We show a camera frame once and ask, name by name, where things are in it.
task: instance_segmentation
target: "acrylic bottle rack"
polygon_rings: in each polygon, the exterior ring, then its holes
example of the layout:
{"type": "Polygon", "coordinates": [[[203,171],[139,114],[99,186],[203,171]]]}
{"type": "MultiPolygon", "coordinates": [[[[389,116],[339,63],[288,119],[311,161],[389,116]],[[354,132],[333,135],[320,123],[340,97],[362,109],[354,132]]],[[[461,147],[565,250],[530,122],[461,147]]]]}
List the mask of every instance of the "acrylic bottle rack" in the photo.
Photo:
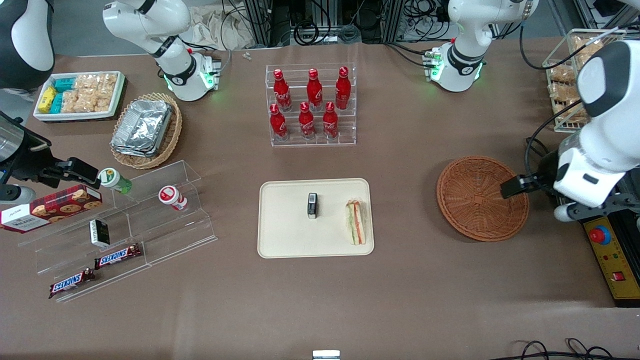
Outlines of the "acrylic bottle rack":
{"type": "Polygon", "coordinates": [[[268,65],[265,76],[266,84],[266,124],[269,128],[269,138],[271,139],[271,145],[273,147],[285,147],[285,146],[335,146],[335,145],[354,145],[356,144],[356,110],[357,110],[357,88],[358,83],[356,81],[356,64],[355,63],[323,63],[323,64],[294,64],[294,65],[268,65]],[[336,139],[328,140],[324,136],[323,131],[323,114],[322,111],[313,112],[314,115],[314,128],[316,129],[316,137],[312,140],[305,140],[302,137],[300,131],[300,123],[298,122],[298,116],[300,115],[300,103],[308,101],[307,98],[307,83],[309,69],[314,68],[318,70],[318,79],[323,86],[323,103],[327,101],[335,102],[335,82],[338,80],[338,71],[340,67],[346,66],[349,68],[349,80],[351,82],[351,96],[349,97],[349,104],[345,110],[335,109],[338,115],[338,132],[339,135],[336,139]],[[283,142],[275,140],[273,130],[269,124],[269,105],[276,102],[276,97],[273,92],[273,85],[275,79],[273,78],[273,71],[275,69],[282,70],[284,79],[289,84],[289,91],[291,92],[291,111],[283,112],[285,117],[285,123],[289,130],[289,139],[283,142]]]}

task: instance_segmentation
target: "small bottle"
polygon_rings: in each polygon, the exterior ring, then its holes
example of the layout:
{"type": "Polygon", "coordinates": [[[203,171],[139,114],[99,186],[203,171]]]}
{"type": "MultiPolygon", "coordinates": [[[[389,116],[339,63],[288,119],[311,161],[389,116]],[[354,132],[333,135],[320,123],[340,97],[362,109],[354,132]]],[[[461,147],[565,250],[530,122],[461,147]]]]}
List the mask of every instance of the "small bottle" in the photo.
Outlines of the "small bottle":
{"type": "Polygon", "coordinates": [[[131,187],[133,186],[131,180],[121,176],[116,169],[111,167],[100,171],[98,178],[100,179],[100,184],[102,186],[113,189],[121,194],[128,193],[131,191],[131,187]]]}
{"type": "Polygon", "coordinates": [[[338,114],[335,113],[334,105],[331,101],[326,103],[323,116],[324,135],[327,139],[333,140],[338,137],[338,114]]]}
{"type": "Polygon", "coordinates": [[[287,130],[287,124],[285,123],[284,115],[280,113],[280,109],[277,104],[271,104],[269,107],[271,112],[271,128],[273,129],[273,136],[275,141],[283,142],[289,138],[289,132],[287,130]]]}
{"type": "Polygon", "coordinates": [[[184,210],[187,208],[187,198],[183,197],[175,186],[168,185],[160,189],[158,199],[160,199],[163,204],[171,205],[171,207],[176,210],[184,210]]]}
{"type": "Polygon", "coordinates": [[[316,137],[316,129],[314,128],[314,114],[309,112],[309,103],[303,101],[300,104],[300,131],[305,140],[313,140],[316,137]]]}
{"type": "Polygon", "coordinates": [[[340,68],[338,81],[335,82],[335,106],[340,110],[345,110],[349,106],[350,96],[349,69],[343,66],[340,68]]]}
{"type": "Polygon", "coordinates": [[[309,69],[309,82],[307,83],[307,97],[311,111],[322,111],[322,84],[318,80],[318,70],[309,69]]]}
{"type": "Polygon", "coordinates": [[[289,84],[287,84],[282,74],[282,70],[275,69],[273,71],[273,77],[276,79],[273,85],[273,92],[276,94],[276,102],[280,107],[280,111],[291,111],[291,93],[289,91],[289,84]]]}

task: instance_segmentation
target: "red bottle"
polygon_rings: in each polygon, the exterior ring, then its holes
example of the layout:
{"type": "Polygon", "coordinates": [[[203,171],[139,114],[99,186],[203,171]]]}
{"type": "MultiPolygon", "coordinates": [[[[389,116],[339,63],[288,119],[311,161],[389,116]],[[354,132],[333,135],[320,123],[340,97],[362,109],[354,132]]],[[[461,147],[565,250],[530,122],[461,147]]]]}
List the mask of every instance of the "red bottle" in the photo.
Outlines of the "red bottle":
{"type": "Polygon", "coordinates": [[[349,96],[351,96],[349,69],[343,66],[340,68],[339,74],[338,81],[335,82],[335,106],[340,110],[345,110],[349,106],[349,96]]]}
{"type": "Polygon", "coordinates": [[[324,125],[324,135],[327,139],[333,140],[338,137],[338,114],[335,113],[334,105],[331,101],[326,103],[322,122],[324,125]]]}
{"type": "Polygon", "coordinates": [[[322,111],[322,84],[318,80],[318,70],[309,69],[309,82],[307,83],[307,96],[311,111],[322,111]]]}
{"type": "Polygon", "coordinates": [[[289,138],[289,132],[287,131],[284,115],[280,113],[277,104],[271,104],[269,111],[271,112],[271,128],[273,129],[275,140],[278,142],[286,141],[289,138]]]}
{"type": "Polygon", "coordinates": [[[289,91],[289,84],[287,84],[282,74],[282,70],[275,69],[273,71],[273,77],[276,79],[273,85],[273,92],[276,93],[276,102],[280,107],[280,111],[291,110],[291,93],[289,91]]]}
{"type": "Polygon", "coordinates": [[[303,101],[300,104],[300,131],[305,140],[311,140],[316,137],[316,129],[314,128],[314,114],[309,112],[309,103],[303,101]]]}

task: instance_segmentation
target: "brown woven basket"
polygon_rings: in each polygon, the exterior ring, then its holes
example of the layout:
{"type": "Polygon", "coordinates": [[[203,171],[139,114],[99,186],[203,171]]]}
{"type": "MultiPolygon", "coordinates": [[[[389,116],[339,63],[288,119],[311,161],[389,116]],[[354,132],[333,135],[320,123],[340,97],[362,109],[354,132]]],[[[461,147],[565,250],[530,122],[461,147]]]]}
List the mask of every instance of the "brown woven basket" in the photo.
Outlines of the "brown woven basket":
{"type": "MultiPolygon", "coordinates": [[[[157,94],[154,92],[153,94],[142,95],[136,100],[162,100],[171,104],[173,108],[171,118],[169,119],[170,123],[166,128],[164,140],[162,142],[162,145],[160,145],[158,155],[154,156],[153,158],[143,158],[141,156],[120,154],[119,152],[113,150],[113,148],[111,149],[111,153],[113,153],[113,156],[116,158],[116,160],[123,165],[138,169],[154,168],[164,163],[169,158],[169,156],[171,156],[171,153],[175,149],[175,146],[178,144],[178,138],[180,137],[180,131],[182,130],[182,114],[180,114],[180,109],[178,108],[178,104],[176,104],[175,100],[165,94],[157,94]]],[[[130,102],[129,105],[127,105],[124,111],[121,112],[120,117],[118,117],[118,122],[116,122],[116,126],[113,130],[114,135],[116,131],[118,131],[118,127],[120,127],[120,124],[122,123],[124,114],[127,112],[132,103],[133,101],[130,102]]]]}
{"type": "Polygon", "coordinates": [[[440,211],[459,232],[479,241],[515,235],[529,215],[526,194],[503,199],[500,184],[516,174],[486,156],[467,156],[442,171],[436,188],[440,211]]]}

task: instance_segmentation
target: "brown tablecloth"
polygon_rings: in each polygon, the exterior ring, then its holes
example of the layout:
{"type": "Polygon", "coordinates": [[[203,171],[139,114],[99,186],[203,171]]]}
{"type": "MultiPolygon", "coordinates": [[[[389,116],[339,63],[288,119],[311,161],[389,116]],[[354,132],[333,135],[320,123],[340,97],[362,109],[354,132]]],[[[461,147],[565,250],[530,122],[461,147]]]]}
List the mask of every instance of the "brown tablecloth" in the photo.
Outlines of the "brown tablecloth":
{"type": "MultiPolygon", "coordinates": [[[[527,52],[541,62],[557,41],[528,41],[527,52]]],[[[382,45],[240,55],[219,91],[180,102],[184,128],[167,162],[185,159],[200,173],[202,204],[220,239],[57,304],[47,300],[50,278],[36,275],[31,249],[2,233],[0,357],[308,359],[312,350],[336,348],[344,359],[471,360],[519,354],[522,340],[566,350],[569,336],[640,356],[639,311],[612,307],[580,226],[555,221],[543,194],[531,195],[523,230],[500,243],[465,238],[436,205],[436,179],[455,158],[491,156],[523,172],[524,138],[551,111],[544,75],[524,64],[516,42],[496,41],[481,78],[461,94],[425,82],[417,66],[382,45]],[[358,144],[273,149],[265,66],[346,60],[358,64],[358,144]],[[259,257],[262,183],[341,177],[371,186],[371,255],[259,257]]],[[[56,72],[114,69],[129,80],[125,103],[167,91],[150,56],[60,57],[56,65],[56,72]]],[[[142,174],[110,154],[113,122],[31,119],[29,127],[52,140],[58,157],[142,174]]],[[[550,147],[562,138],[541,134],[550,147]]]]}

